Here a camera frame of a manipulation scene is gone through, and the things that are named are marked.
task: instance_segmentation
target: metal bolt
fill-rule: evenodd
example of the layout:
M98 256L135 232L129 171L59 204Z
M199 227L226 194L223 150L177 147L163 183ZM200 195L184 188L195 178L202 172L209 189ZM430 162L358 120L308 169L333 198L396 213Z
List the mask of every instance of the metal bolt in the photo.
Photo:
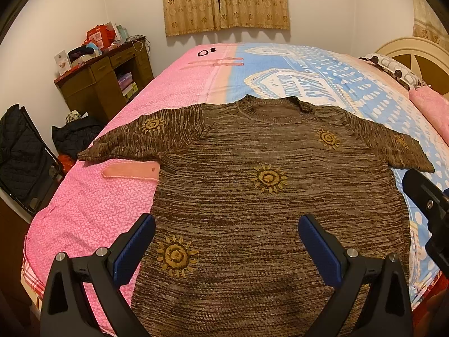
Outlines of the metal bolt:
M388 259L389 259L391 262L398 262L398 261L399 261L399 257L397 256L396 253L390 253L390 254L388 255Z
M106 247L100 247L99 249L97 249L97 251L95 251L95 254L100 257L106 256L107 253L108 249Z
M56 261L62 261L64 258L66 258L66 254L64 252L59 252L55 257Z
M356 258L359 255L359 252L356 249L347 249L346 253L351 258Z

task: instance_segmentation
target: ribbed neckline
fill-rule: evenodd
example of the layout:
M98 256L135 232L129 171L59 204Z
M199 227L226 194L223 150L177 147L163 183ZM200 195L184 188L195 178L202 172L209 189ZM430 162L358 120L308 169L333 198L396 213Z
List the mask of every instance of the ribbed neckline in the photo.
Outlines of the ribbed neckline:
M298 108L298 113L297 115L286 117L278 117L275 114L267 115L257 110L257 105L261 104L273 105L273 107L294 104ZM296 96L288 96L281 99L259 99L251 95L246 95L243 99L237 101L236 105L239 111L246 117L269 124L298 124L312 119L315 115L315 106L308 102L300 101Z

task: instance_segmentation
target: black quilted jacket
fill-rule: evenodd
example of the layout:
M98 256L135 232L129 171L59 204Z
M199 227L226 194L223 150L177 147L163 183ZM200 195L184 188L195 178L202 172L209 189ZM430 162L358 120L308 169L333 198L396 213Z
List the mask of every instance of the black quilted jacket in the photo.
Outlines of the black quilted jacket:
M19 104L11 106L0 120L0 179L24 200L45 165L43 143L26 124Z
M69 122L62 128L52 127L56 149L77 160L78 152L84 151L103 130L104 125L90 116Z

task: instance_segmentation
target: blue gripper pad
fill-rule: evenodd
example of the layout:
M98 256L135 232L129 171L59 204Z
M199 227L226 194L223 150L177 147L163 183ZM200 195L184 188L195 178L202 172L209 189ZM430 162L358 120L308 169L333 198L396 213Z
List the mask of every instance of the blue gripper pad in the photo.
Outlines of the blue gripper pad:
M145 251L153 240L156 222L151 215L145 215L147 217L131 236L114 262L112 279L116 287L126 285L131 281L134 271L136 271Z
M341 264L308 217L308 215L304 215L299 219L299 237L324 283L333 288L338 288L343 282Z

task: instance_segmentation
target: curtain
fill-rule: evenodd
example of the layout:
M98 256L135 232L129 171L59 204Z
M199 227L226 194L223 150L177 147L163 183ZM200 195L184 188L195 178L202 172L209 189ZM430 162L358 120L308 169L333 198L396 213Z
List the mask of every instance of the curtain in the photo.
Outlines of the curtain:
M220 0L220 26L290 29L287 0Z
M428 39L449 51L449 35L426 0L413 0L413 36Z
M219 29L218 0L163 0L163 6L168 37Z

